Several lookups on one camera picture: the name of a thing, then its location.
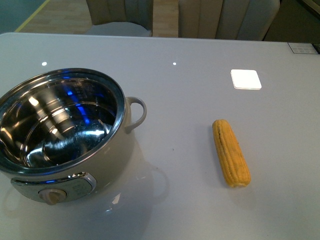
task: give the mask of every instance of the pot control panel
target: pot control panel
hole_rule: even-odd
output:
[[[11,183],[29,199],[55,205],[76,200],[91,193],[97,181],[91,174],[81,172],[47,181],[21,181],[13,178]]]

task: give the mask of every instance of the label sticker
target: label sticker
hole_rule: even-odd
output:
[[[294,54],[320,54],[318,43],[294,43],[288,42]]]

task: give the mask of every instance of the gray chair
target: gray chair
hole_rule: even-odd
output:
[[[86,0],[92,27],[86,35],[151,37],[153,0]]]
[[[179,0],[179,37],[261,41],[279,0]]]

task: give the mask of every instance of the floor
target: floor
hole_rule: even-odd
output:
[[[0,34],[15,31],[45,0],[0,0]]]
[[[86,0],[49,0],[19,32],[83,34],[90,27]],[[178,0],[154,0],[153,36],[178,36]]]

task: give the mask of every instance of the yellow corn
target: yellow corn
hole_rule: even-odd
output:
[[[245,187],[251,181],[249,168],[237,138],[227,120],[212,124],[213,138],[226,183],[232,187]]]

